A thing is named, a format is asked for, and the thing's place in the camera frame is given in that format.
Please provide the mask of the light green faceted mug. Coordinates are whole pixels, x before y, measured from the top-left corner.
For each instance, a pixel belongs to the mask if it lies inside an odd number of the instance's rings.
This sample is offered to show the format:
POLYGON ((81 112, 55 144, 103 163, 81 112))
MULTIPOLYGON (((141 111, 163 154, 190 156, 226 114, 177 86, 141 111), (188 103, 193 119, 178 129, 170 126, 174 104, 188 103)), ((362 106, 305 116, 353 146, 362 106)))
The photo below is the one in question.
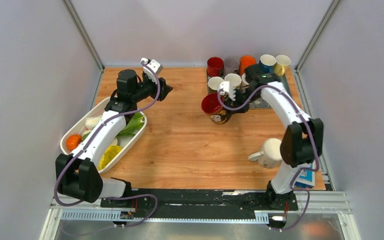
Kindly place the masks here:
POLYGON ((224 77, 225 82, 229 82, 234 88, 239 87, 242 84, 242 77, 236 73, 229 73, 224 77))

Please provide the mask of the black mug with gold rim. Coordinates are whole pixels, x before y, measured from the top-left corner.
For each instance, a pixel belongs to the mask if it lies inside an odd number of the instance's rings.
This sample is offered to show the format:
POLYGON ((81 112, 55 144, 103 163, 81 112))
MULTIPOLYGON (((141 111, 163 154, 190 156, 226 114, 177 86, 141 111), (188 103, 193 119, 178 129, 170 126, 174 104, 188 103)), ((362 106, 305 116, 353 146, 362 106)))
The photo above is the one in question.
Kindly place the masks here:
POLYGON ((217 125, 226 124, 232 117, 231 112, 219 103, 217 93, 205 96, 201 101, 201 109, 217 125))

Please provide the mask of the dark green mug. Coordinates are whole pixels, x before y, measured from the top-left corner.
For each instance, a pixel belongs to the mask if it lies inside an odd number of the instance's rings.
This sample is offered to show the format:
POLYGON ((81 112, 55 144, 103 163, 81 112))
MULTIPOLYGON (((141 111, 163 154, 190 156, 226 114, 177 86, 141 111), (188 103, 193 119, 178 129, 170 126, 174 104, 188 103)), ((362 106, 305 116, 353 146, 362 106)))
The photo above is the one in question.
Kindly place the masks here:
POLYGON ((224 79, 220 76, 210 77, 207 81, 208 94, 217 93, 219 85, 224 82, 224 79))

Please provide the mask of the lilac grey mug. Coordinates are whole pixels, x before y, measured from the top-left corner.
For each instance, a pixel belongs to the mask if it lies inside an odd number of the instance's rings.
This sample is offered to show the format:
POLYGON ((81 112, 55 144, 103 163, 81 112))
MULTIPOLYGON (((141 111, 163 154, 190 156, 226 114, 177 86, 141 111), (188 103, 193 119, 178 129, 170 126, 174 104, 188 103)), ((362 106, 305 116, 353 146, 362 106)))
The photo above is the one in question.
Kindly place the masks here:
POLYGON ((240 60, 237 57, 229 56, 223 60, 223 75, 238 74, 240 68, 240 60))

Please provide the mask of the orange mug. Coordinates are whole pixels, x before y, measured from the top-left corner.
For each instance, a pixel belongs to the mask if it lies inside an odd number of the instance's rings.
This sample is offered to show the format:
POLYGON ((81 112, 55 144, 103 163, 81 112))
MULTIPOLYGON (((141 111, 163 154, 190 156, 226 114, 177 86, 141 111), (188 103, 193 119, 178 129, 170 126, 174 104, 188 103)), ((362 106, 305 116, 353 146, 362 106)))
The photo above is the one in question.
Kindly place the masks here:
POLYGON ((243 75, 245 69, 256 64, 256 59, 250 55, 244 55, 239 59, 239 74, 243 75))

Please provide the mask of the red mug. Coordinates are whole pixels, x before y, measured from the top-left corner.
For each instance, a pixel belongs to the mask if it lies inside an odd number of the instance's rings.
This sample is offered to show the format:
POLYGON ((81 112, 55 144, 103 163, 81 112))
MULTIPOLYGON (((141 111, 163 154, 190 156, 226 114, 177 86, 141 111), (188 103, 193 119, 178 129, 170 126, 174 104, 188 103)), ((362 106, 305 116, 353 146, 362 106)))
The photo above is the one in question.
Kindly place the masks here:
POLYGON ((210 57, 207 60, 206 73, 212 77, 221 77, 224 69, 224 61, 220 57, 210 57))

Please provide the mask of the navy blue mug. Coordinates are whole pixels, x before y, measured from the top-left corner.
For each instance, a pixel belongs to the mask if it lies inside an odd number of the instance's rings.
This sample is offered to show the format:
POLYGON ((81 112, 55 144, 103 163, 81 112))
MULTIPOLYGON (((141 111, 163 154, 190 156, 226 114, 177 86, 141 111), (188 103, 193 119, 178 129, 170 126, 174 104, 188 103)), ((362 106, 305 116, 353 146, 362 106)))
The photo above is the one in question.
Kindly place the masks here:
POLYGON ((258 65, 264 74, 272 73, 274 70, 275 64, 276 64, 276 59, 274 56, 270 54, 263 54, 259 58, 258 65))

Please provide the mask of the yellow mug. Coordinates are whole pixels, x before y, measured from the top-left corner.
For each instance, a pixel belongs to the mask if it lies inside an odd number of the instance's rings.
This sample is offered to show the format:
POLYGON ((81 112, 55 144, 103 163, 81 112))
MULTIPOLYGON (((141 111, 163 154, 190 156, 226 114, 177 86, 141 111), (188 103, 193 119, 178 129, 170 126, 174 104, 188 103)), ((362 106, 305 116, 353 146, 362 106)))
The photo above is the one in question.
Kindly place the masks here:
POLYGON ((289 67, 291 64, 291 59, 287 55, 277 55, 275 57, 275 65, 273 67, 273 72, 277 76, 283 76, 286 72, 286 69, 289 67))

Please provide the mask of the cream white mug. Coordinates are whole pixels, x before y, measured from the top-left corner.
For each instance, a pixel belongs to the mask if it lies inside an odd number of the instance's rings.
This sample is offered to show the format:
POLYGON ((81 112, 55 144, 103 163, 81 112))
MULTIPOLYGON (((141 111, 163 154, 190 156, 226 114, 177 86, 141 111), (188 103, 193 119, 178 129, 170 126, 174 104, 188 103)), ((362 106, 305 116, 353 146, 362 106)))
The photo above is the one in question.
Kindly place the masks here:
POLYGON ((259 165, 266 169, 277 167, 283 161, 280 151, 281 143, 282 141, 279 138, 268 138, 258 152, 248 156, 248 160, 258 162, 259 165))

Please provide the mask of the pink faceted mug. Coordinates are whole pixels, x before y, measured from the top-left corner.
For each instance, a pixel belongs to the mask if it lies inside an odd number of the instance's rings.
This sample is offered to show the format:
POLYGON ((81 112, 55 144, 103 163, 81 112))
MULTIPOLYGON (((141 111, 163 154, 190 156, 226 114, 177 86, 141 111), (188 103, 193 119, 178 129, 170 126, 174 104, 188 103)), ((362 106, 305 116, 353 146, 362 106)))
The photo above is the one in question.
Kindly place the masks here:
POLYGON ((249 86, 249 83, 246 79, 246 74, 244 73, 242 76, 241 76, 241 87, 242 88, 245 88, 245 87, 248 87, 249 86))

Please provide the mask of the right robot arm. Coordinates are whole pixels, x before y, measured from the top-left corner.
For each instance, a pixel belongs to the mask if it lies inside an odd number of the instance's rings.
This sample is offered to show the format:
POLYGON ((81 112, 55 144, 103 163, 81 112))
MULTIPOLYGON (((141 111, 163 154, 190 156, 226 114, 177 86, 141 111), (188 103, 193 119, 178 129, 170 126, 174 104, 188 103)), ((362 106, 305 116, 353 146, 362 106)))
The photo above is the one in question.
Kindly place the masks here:
POLYGON ((265 203, 271 209, 283 208, 296 191, 296 182, 304 171, 317 172, 322 154, 324 123, 304 112, 287 93, 275 73, 262 73, 258 65, 245 69, 248 85, 239 90, 232 83, 219 84, 217 99, 229 98, 223 108, 232 113, 244 113, 249 103, 260 96, 279 117, 285 128, 282 139, 267 139, 260 151, 248 159, 268 167, 279 166, 275 177, 267 184, 265 203))

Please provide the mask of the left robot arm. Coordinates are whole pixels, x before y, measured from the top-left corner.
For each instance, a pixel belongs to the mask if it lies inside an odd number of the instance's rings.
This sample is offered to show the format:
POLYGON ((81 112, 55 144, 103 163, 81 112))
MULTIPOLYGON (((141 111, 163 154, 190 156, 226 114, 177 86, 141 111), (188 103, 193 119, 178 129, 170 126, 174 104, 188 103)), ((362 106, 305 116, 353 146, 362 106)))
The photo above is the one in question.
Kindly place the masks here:
POLYGON ((132 69, 118 74, 117 89, 110 97, 98 125, 70 154, 61 153, 55 160, 56 184, 54 198, 61 206, 58 195, 77 199, 77 203, 93 203, 100 198, 110 198, 120 206, 127 207, 133 201, 133 193, 127 190, 127 182, 114 178, 102 178, 98 164, 116 135, 128 124, 126 116, 139 112, 137 103, 147 97, 162 101, 173 87, 166 84, 158 74, 161 66, 143 67, 142 82, 132 69))

